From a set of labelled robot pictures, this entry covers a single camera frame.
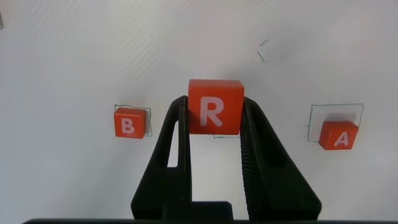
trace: letter block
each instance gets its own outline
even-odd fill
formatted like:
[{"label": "letter block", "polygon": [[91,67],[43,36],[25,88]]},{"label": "letter block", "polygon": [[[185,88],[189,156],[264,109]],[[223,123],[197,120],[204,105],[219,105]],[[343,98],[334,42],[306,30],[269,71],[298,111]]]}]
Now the letter block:
[{"label": "letter block", "polygon": [[114,114],[114,131],[117,137],[139,138],[145,135],[145,110],[118,108]]},{"label": "letter block", "polygon": [[323,122],[319,145],[326,150],[351,149],[358,126],[351,121]]},{"label": "letter block", "polygon": [[239,134],[244,87],[237,80],[190,80],[191,134]]}]

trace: block labeled a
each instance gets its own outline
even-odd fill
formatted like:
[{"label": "block labeled a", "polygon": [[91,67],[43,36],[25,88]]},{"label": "block labeled a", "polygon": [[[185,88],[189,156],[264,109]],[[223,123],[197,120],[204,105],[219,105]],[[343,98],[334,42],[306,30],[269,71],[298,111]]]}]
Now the block labeled a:
[{"label": "block labeled a", "polygon": [[237,80],[190,80],[191,134],[239,134],[244,87]]},{"label": "block labeled a", "polygon": [[319,145],[326,150],[351,149],[358,126],[351,121],[323,122]]},{"label": "block labeled a", "polygon": [[114,114],[117,137],[142,139],[145,135],[145,110],[118,108]]}]

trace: pencil mark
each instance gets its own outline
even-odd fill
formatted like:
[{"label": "pencil mark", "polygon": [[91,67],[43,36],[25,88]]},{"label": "pencil mark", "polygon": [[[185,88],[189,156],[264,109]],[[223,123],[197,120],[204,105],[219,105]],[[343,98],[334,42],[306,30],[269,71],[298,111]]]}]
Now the pencil mark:
[{"label": "pencil mark", "polygon": [[261,58],[261,60],[262,60],[263,62],[266,62],[266,61],[263,59],[263,57],[261,56],[261,54],[260,54],[259,52],[257,52],[257,54],[260,55],[260,58]]},{"label": "pencil mark", "polygon": [[220,138],[240,138],[241,136],[216,136],[213,135],[213,139],[220,139]]},{"label": "pencil mark", "polygon": [[260,47],[263,46],[268,40],[264,41],[262,44],[260,44]]},{"label": "pencil mark", "polygon": [[318,141],[310,141],[310,127],[311,127],[311,116],[312,116],[312,109],[314,106],[345,106],[345,105],[362,105],[361,115],[359,116],[359,123],[358,128],[361,127],[361,120],[362,120],[362,113],[365,105],[363,103],[340,103],[340,104],[325,104],[325,105],[311,105],[311,112],[310,112],[310,121],[308,122],[308,134],[307,134],[307,141],[308,142],[318,142]]},{"label": "pencil mark", "polygon": [[1,19],[1,12],[0,12],[0,29],[2,29],[2,19]]}]

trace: white surface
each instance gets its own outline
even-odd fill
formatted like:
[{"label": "white surface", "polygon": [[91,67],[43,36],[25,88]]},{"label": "white surface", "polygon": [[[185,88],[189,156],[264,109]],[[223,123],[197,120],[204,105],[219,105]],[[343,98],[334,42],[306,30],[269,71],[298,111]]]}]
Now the white surface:
[{"label": "white surface", "polygon": [[[0,223],[131,218],[190,78],[242,81],[321,219],[398,220],[396,1],[0,0],[0,11]],[[310,105],[353,102],[365,105],[354,150],[307,142]],[[152,108],[153,137],[114,137],[114,104]],[[190,140],[193,199],[247,218],[239,139]]]},{"label": "white surface", "polygon": [[351,121],[359,126],[364,109],[362,104],[312,105],[308,124],[308,141],[318,142],[324,121]]}]

